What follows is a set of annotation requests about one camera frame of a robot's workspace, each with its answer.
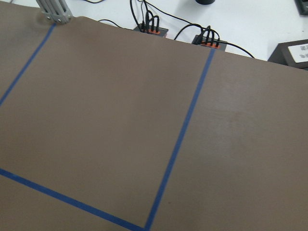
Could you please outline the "black water bottle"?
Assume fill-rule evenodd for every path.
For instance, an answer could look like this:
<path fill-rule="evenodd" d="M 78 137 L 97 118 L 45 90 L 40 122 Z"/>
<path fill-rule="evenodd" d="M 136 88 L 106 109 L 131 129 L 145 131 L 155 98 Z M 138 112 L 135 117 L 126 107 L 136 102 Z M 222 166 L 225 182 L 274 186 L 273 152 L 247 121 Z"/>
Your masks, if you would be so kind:
<path fill-rule="evenodd" d="M 215 0 L 195 0 L 195 1 L 201 5 L 210 5 L 215 2 Z"/>

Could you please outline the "black usb hub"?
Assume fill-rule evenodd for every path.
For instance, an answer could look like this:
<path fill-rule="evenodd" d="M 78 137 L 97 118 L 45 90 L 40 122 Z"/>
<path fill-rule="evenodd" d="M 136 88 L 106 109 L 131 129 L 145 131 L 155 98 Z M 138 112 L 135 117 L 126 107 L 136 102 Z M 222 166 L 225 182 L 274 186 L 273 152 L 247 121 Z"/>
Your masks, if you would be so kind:
<path fill-rule="evenodd" d="M 211 26 L 201 29 L 201 32 L 195 35 L 192 44 L 222 51 L 225 51 L 227 47 L 227 42 L 221 40 L 218 33 Z"/>
<path fill-rule="evenodd" d="M 133 31 L 166 38 L 169 29 L 160 26 L 160 18 L 158 15 L 152 15 L 151 17 L 146 15 L 142 23 L 136 26 Z"/>

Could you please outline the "grey aluminium frame post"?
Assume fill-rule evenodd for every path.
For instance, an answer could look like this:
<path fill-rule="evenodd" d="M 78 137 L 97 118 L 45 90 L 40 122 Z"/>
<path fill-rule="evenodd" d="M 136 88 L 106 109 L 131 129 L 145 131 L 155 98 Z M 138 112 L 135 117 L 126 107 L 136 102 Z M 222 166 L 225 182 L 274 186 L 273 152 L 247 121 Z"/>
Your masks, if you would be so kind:
<path fill-rule="evenodd" d="M 67 24 L 73 15 L 65 0 L 36 0 L 42 13 L 55 23 Z"/>

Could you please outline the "near black usb hub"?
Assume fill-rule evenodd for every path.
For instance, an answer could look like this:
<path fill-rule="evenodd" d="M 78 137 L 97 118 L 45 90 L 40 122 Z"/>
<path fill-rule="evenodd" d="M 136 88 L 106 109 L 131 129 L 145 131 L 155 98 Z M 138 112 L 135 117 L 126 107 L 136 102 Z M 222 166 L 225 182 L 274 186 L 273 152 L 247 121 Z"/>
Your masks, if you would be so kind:
<path fill-rule="evenodd" d="M 146 15 L 142 23 L 136 26 L 133 31 L 166 38 L 169 29 L 160 26 L 160 18 L 158 15 L 152 15 L 151 17 Z"/>

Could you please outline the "far black usb hub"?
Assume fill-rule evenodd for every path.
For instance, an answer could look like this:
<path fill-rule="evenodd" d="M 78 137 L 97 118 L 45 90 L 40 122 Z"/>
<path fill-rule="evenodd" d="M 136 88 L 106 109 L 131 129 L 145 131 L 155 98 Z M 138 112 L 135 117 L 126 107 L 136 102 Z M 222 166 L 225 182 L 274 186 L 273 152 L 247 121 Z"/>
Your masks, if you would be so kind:
<path fill-rule="evenodd" d="M 225 51 L 227 47 L 227 42 L 221 40 L 218 33 L 211 26 L 201 29 L 201 32 L 195 35 L 192 44 L 222 51 Z"/>

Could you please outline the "black power adapter box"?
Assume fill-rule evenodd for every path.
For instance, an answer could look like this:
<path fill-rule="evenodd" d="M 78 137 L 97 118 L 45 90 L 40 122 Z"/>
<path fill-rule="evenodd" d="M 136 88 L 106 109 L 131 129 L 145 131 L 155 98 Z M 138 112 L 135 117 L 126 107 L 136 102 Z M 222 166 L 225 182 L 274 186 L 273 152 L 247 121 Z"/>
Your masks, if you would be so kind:
<path fill-rule="evenodd" d="M 308 69 L 308 40 L 297 40 L 279 43 L 271 56 L 269 62 L 282 64 L 298 69 Z"/>

